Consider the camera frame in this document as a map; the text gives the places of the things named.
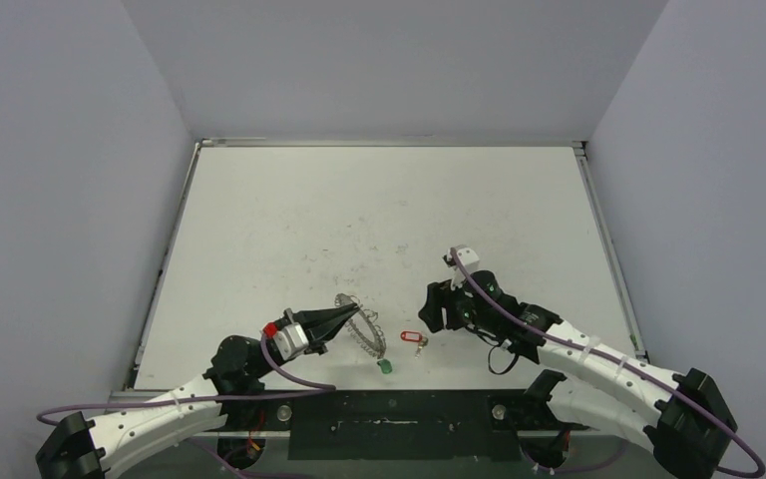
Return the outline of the silver keyring disc with rings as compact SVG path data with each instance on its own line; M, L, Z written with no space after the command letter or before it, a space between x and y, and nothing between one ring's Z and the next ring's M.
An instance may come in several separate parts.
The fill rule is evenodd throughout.
M337 293L336 306L356 305L358 311L346 322L345 328L360 347L375 360L385 358L387 342L381 326L377 323L378 313L366 308L358 297Z

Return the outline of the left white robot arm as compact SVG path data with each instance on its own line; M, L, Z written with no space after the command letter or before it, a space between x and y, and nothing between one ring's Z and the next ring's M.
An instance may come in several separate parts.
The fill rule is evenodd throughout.
M118 478L145 459L203 432L249 427L257 409L283 399L268 392L264 376L288 378L283 365L324 354L327 344L360 313L347 303L335 308L286 310L259 338L225 338L201 374L144 402L61 408L63 418L35 455L43 478Z

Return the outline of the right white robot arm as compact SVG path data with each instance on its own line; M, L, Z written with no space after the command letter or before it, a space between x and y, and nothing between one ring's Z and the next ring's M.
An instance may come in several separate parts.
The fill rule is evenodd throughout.
M737 424L714 380L627 356L558 314L504 293L479 270L458 285L432 282L418 316L431 332L465 329L542 367L525 391L536 427L586 426L652 453L676 478L709 478Z

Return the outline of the key with red tag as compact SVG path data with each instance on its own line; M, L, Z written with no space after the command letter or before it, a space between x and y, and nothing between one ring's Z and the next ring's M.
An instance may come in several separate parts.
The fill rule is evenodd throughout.
M412 343L415 345L416 358L420 357L423 349L428 345L429 339L419 331L403 330L400 333L400 339L404 342Z

